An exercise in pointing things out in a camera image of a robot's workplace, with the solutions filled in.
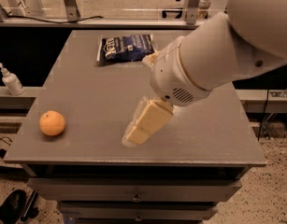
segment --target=snack package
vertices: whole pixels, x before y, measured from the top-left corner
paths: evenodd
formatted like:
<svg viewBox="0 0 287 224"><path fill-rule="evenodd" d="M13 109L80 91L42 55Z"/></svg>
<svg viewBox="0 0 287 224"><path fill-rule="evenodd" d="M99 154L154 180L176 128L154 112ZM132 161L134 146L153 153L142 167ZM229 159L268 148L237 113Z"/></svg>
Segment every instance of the snack package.
<svg viewBox="0 0 287 224"><path fill-rule="evenodd" d="M152 35L129 35L103 38L99 47L97 61L133 62L142 61L146 55L153 54Z"/></svg>

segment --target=orange fruit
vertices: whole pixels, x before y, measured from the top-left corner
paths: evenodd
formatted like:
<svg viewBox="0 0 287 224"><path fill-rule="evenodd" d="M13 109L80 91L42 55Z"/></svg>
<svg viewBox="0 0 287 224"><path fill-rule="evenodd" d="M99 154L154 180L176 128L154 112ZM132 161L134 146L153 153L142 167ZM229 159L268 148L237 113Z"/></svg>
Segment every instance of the orange fruit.
<svg viewBox="0 0 287 224"><path fill-rule="evenodd" d="M45 135L58 135L65 129L65 118L59 112L49 110L40 117L39 127Z"/></svg>

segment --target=black shoe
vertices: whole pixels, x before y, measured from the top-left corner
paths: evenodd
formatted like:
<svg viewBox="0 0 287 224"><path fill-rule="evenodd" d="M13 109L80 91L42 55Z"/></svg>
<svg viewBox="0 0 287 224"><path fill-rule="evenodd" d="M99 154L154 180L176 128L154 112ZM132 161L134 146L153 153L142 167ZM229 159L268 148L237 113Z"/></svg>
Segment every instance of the black shoe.
<svg viewBox="0 0 287 224"><path fill-rule="evenodd" d="M4 224L15 224L22 214L26 200L23 190L13 191L0 206L0 220Z"/></svg>

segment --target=terrazzo floor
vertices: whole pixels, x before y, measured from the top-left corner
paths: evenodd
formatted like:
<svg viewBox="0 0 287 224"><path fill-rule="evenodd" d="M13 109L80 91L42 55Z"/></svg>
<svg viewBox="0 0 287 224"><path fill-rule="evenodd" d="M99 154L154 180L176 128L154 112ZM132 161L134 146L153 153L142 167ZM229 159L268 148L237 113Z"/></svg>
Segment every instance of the terrazzo floor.
<svg viewBox="0 0 287 224"><path fill-rule="evenodd" d="M258 133L258 123L251 119ZM259 140L267 158L267 166L252 168L243 178L240 189L227 203L219 203L219 212L204 224L287 224L287 115L276 117L269 126L270 139ZM15 138L15 133L0 133ZM0 175L0 204L14 189L32 192L25 181ZM56 202L38 197L38 215L18 223L64 223Z"/></svg>

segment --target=table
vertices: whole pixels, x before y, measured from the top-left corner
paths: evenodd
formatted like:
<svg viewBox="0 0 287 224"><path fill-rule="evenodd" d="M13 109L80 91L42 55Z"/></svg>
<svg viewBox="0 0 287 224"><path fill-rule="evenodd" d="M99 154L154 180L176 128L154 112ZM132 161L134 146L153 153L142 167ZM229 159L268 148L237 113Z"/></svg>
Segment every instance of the table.
<svg viewBox="0 0 287 224"><path fill-rule="evenodd" d="M28 185L56 200L75 223L210 219L250 168L266 165L232 84L176 107L172 121L144 145L122 145L138 101L154 97L151 71L141 62L97 62L99 41L150 33L162 49L189 31L73 31L5 157L22 165ZM67 122L57 137L38 127L51 109Z"/></svg>

